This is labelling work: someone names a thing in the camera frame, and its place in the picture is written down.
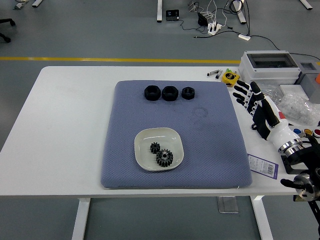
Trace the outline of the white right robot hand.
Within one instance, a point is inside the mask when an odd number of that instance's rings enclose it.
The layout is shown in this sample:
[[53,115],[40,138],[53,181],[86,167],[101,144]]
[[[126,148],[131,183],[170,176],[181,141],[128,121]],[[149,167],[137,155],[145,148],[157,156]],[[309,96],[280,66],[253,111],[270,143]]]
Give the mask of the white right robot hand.
[[252,117],[252,128],[266,141],[284,151],[288,146],[301,144],[300,137],[289,128],[289,122],[271,98],[252,81],[237,80],[232,95]]

